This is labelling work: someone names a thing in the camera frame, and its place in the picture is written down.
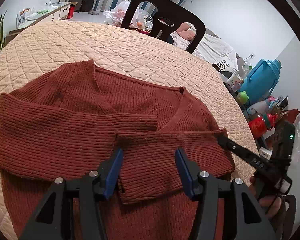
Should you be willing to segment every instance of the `red water bottle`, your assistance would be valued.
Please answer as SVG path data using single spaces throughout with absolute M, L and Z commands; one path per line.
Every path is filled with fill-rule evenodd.
M 249 122 L 249 127 L 252 132 L 252 135 L 255 139 L 259 138 L 269 129 L 271 130 L 274 127 L 275 120 L 278 115 L 272 116 L 272 114 L 259 115 L 256 119 L 253 119 Z

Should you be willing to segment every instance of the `floor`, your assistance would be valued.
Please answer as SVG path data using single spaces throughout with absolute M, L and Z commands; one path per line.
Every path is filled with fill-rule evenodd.
M 99 15 L 92 15 L 87 12 L 73 13 L 73 17 L 71 19 L 67 19 L 67 21 L 103 23 L 106 17 L 102 14 L 102 12 L 96 12 L 98 12 Z

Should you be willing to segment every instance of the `quilted tablecloth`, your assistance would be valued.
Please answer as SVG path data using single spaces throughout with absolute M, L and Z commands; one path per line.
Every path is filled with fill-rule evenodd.
M 90 22 L 53 21 L 27 28 L 0 52 L 0 93 L 10 93 L 63 63 L 93 59 L 100 67 L 164 86 L 185 86 L 204 102 L 230 139 L 257 152 L 247 122 L 206 61 L 138 32 Z M 249 183 L 253 168 L 234 156 L 234 177 Z M 1 187 L 0 230 L 16 240 Z

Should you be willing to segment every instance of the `metal screw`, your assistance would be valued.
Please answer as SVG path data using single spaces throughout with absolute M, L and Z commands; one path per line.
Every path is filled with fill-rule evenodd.
M 63 182 L 63 178 L 61 178 L 61 177 L 56 178 L 56 179 L 54 180 L 54 183 L 56 183 L 56 184 L 60 184 L 60 183 L 62 183 L 62 182 Z
M 240 178 L 235 178 L 234 182 L 239 185 L 243 183 L 242 179 L 240 179 Z
M 89 176 L 90 177 L 96 177 L 96 176 L 98 176 L 98 172 L 97 171 L 90 171 Z
M 209 172 L 207 172 L 207 171 L 201 171 L 200 172 L 200 176 L 203 177 L 203 178 L 209 177 Z

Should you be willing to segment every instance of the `sweater neckline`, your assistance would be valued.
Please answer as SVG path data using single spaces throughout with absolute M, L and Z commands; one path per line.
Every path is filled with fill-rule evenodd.
M 93 60 L 89 60 L 87 63 L 88 63 L 88 71 L 89 71 L 89 73 L 88 73 L 89 82 L 91 82 L 91 86 L 93 87 L 94 91 L 100 94 L 100 96 L 102 97 L 104 106 L 106 106 L 108 112 L 111 114 L 116 114 L 117 112 L 108 103 L 108 101 L 102 96 L 102 92 L 99 88 L 98 82 L 95 79 L 96 72 L 101 72 L 101 73 L 105 73 L 108 75 L 112 75 L 117 78 L 127 80 L 129 82 L 152 86 L 152 87 L 156 87 L 156 88 L 160 88 L 160 89 L 173 90 L 173 91 L 177 91 L 177 92 L 181 93 L 182 97 L 181 97 L 178 109 L 176 110 L 176 112 L 174 113 L 172 118 L 165 124 L 164 127 L 159 129 L 159 131 L 166 131 L 166 130 L 171 130 L 171 129 L 173 130 L 173 128 L 178 124 L 179 120 L 182 118 L 183 113 L 186 110 L 186 108 L 188 107 L 189 102 L 191 100 L 190 97 L 192 97 L 192 95 L 186 90 L 185 87 L 167 87 L 167 86 L 152 84 L 152 83 L 149 83 L 149 82 L 146 82 L 143 80 L 135 79 L 135 78 L 132 78 L 129 76 L 125 76 L 125 75 L 113 72 L 111 70 L 107 70 L 105 68 L 101 68 Z

